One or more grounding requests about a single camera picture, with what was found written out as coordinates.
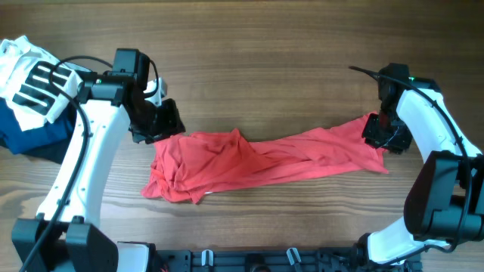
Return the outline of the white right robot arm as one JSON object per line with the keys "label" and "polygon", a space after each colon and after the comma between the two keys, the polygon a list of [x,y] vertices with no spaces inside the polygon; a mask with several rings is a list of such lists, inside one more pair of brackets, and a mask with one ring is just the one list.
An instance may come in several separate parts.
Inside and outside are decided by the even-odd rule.
{"label": "white right robot arm", "polygon": [[447,111],[435,82],[375,76],[381,101],[363,137],[373,147],[401,153],[413,140],[423,159],[403,216],[367,233],[352,247],[355,268],[389,270],[429,249],[451,253],[483,239],[483,154]]}

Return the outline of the red t-shirt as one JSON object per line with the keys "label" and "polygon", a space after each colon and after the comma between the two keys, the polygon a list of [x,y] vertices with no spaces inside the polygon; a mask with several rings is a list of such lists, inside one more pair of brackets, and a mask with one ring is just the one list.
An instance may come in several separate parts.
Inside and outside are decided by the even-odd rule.
{"label": "red t-shirt", "polygon": [[386,174],[383,149],[361,137],[369,116],[272,141],[230,132],[177,134],[156,142],[147,199],[199,203],[208,193],[325,178],[366,170]]}

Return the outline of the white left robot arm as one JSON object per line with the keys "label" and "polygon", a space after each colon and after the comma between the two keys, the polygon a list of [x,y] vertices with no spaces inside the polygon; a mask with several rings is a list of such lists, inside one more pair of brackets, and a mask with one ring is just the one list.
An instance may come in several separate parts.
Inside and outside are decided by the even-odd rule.
{"label": "white left robot arm", "polygon": [[152,243],[112,241],[99,227],[107,177],[127,131],[152,144],[185,130],[161,79],[89,73],[79,85],[76,121],[66,156],[33,219],[19,218],[11,240],[23,271],[154,271]]}

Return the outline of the blue folded garment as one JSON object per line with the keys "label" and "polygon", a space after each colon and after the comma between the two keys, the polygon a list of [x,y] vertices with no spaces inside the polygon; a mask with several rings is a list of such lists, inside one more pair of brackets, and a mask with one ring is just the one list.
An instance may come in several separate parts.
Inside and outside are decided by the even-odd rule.
{"label": "blue folded garment", "polygon": [[5,100],[1,99],[1,146],[12,154],[62,161],[76,123],[76,111],[68,106],[54,123],[22,131]]}

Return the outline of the white printed t-shirt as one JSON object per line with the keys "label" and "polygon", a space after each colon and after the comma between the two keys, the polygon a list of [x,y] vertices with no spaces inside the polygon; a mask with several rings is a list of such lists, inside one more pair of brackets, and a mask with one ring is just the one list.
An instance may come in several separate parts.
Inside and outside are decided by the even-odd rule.
{"label": "white printed t-shirt", "polygon": [[59,93],[71,97],[82,82],[73,66],[59,60],[26,36],[1,43],[1,98],[13,110],[20,129],[27,131],[53,123],[68,105]]}

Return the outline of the black folded garment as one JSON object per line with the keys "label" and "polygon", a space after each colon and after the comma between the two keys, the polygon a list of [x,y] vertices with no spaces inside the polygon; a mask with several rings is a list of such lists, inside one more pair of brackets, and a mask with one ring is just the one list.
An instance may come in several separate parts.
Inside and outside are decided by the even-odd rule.
{"label": "black folded garment", "polygon": [[13,154],[61,163],[76,112],[59,93],[76,95],[82,82],[75,70],[47,61],[1,65],[1,145]]}

